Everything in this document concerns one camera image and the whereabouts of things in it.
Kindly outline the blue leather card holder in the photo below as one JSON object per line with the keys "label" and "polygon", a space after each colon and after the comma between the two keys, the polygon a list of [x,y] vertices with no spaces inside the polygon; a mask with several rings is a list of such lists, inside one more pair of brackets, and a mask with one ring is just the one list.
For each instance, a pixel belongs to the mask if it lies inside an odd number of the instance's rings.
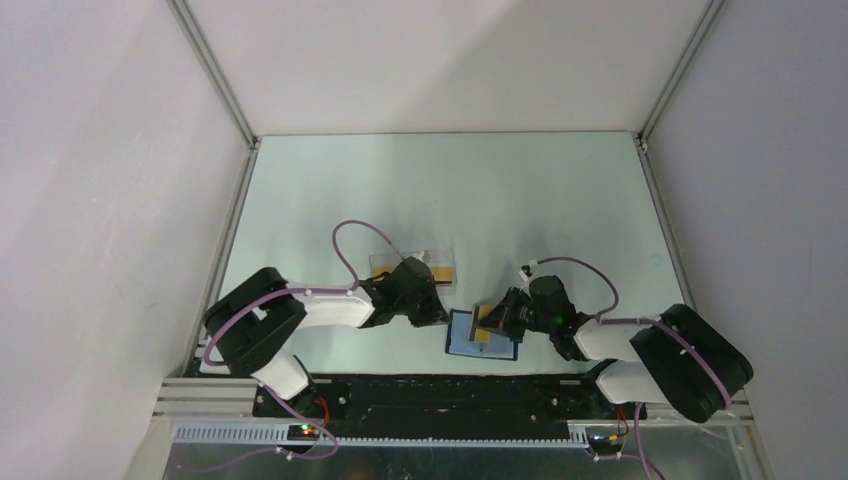
{"label": "blue leather card holder", "polygon": [[472,335],[472,312],[450,311],[445,353],[468,358],[517,361],[519,344],[510,338],[490,334],[483,340],[474,340]]}

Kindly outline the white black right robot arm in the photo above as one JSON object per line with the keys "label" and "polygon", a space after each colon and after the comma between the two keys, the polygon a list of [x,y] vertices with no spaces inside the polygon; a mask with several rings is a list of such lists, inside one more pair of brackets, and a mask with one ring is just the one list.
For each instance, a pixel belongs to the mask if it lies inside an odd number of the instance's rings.
{"label": "white black right robot arm", "polygon": [[539,276],[511,287],[475,320],[478,329],[520,342],[545,335],[566,361],[592,362],[585,411],[606,418],[625,403],[666,404],[704,423],[754,377],[747,357],[685,304],[653,317],[602,318],[577,309],[563,282]]}

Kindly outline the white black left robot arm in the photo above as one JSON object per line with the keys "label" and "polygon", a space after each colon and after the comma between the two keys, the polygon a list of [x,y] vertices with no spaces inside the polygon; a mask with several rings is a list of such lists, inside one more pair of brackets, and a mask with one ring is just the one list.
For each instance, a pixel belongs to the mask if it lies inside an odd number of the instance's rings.
{"label": "white black left robot arm", "polygon": [[406,257],[349,287],[293,285],[265,267],[204,312],[209,340],[203,362],[257,380],[290,415],[304,416],[315,406],[316,390],[303,363],[284,348],[294,334],[313,327],[374,328],[397,316],[414,327],[449,319],[432,270],[418,258]]}

